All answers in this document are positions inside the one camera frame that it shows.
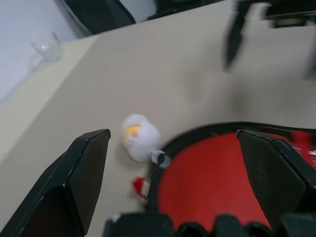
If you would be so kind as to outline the clear plastic cup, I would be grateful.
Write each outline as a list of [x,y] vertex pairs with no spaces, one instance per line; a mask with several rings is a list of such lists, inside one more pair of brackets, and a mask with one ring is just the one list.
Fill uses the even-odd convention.
[[54,32],[48,32],[30,41],[33,49],[48,63],[56,63],[63,58],[61,42]]

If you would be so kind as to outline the red table tennis paddle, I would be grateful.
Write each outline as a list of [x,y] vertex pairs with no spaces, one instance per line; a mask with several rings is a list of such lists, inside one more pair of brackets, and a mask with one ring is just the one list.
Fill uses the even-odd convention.
[[234,133],[203,139],[174,157],[158,186],[158,210],[172,218],[176,229],[197,222],[210,231],[219,214],[234,215],[243,224],[268,224]]

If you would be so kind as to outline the white ping pong ball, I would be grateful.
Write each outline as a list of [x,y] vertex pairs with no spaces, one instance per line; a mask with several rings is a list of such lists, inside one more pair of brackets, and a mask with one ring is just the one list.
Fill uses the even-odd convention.
[[159,149],[161,134],[143,115],[131,114],[121,125],[121,142],[136,162],[146,162]]

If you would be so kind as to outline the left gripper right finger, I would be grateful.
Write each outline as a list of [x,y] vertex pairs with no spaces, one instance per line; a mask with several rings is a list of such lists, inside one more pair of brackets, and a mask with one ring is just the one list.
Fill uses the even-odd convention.
[[316,216],[316,169],[285,140],[238,130],[249,183],[270,226],[286,217]]

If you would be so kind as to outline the black paddle case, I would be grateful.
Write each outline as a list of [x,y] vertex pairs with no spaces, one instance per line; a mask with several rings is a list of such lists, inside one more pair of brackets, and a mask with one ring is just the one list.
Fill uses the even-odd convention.
[[[166,144],[156,161],[152,161],[147,177],[137,178],[134,187],[145,199],[147,213],[167,214],[158,210],[158,186],[165,170],[174,157],[193,143],[214,136],[249,130],[264,133],[288,142],[314,169],[316,169],[316,129],[293,128],[255,122],[227,122],[211,124],[190,130]],[[197,222],[184,222],[177,229],[174,223],[170,237],[316,237],[316,216],[286,217],[283,226],[277,230],[267,225],[250,221],[243,224],[236,216],[219,214],[209,231]]]

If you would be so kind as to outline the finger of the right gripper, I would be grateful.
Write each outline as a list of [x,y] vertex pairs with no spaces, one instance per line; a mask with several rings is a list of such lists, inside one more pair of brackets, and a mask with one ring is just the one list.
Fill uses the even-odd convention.
[[303,62],[301,79],[316,79],[316,24],[313,24],[308,31],[303,44]]
[[223,69],[230,70],[234,60],[237,58],[238,52],[243,41],[243,27],[245,18],[248,13],[248,6],[237,6],[235,12],[231,15],[228,30],[225,35],[226,44],[223,54]]

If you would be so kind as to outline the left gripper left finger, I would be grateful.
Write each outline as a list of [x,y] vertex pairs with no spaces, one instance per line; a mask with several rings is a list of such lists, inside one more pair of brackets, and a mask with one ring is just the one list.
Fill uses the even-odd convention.
[[111,133],[76,138],[35,182],[0,237],[85,237],[100,195]]

